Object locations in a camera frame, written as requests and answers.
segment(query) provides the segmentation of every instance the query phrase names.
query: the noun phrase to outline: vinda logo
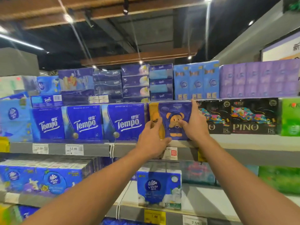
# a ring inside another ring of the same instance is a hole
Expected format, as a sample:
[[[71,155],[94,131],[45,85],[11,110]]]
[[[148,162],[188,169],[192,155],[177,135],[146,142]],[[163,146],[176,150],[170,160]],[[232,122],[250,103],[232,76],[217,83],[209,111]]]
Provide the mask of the vinda logo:
[[[145,189],[147,191],[159,191],[161,189],[161,184],[156,179],[150,179],[146,182]]]

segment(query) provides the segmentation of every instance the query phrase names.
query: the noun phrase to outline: price label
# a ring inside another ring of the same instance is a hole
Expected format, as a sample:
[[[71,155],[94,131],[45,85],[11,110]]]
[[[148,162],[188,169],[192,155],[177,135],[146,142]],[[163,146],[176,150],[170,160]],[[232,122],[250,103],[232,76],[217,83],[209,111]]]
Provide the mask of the price label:
[[[207,219],[197,216],[182,215],[183,225],[207,225]]]
[[[33,154],[49,154],[48,144],[32,144]]]
[[[178,150],[176,147],[166,147],[166,150],[163,154],[163,160],[178,160]]]
[[[66,155],[84,155],[83,145],[66,145]]]
[[[157,225],[166,225],[166,212],[145,209],[144,222]]]

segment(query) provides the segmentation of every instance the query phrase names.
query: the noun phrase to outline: ceiling beam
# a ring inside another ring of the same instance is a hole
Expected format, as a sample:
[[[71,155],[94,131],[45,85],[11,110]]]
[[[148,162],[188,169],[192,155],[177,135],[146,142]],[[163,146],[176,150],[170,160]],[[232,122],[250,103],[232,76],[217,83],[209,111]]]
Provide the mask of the ceiling beam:
[[[141,52],[140,56],[143,61],[152,61],[152,60],[162,60],[162,59],[173,59],[173,58],[182,58],[187,56],[196,55],[197,50],[192,49],[191,53],[188,52],[187,48],[176,48],[168,51],[159,51],[159,52]],[[81,60],[81,64],[84,66],[91,66],[93,64],[103,66],[103,65],[114,65],[114,64],[125,64],[139,62],[140,58],[138,53],[133,54],[124,54],[124,55],[115,55],[115,56],[106,56],[106,57],[96,57],[92,60]]]

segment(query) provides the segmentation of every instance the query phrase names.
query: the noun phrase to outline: overhead lamp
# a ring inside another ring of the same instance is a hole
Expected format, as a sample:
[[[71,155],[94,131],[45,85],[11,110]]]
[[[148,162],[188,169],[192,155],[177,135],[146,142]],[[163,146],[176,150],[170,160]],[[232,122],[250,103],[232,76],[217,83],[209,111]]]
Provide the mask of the overhead lamp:
[[[7,39],[9,41],[12,41],[12,42],[15,42],[15,43],[19,43],[19,44],[22,44],[22,45],[25,45],[25,46],[29,46],[29,47],[35,48],[37,50],[44,50],[43,48],[41,48],[39,46],[35,46],[35,45],[30,44],[30,43],[23,42],[21,40],[14,39],[14,38],[6,36],[6,35],[0,34],[0,38]]]

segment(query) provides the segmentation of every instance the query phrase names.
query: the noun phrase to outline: barcode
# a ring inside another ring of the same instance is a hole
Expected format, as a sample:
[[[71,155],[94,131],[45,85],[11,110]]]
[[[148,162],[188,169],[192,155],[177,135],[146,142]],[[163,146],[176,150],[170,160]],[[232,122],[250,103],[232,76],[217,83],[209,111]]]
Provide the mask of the barcode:
[[[61,101],[62,101],[62,95],[53,96],[53,102],[61,102]]]

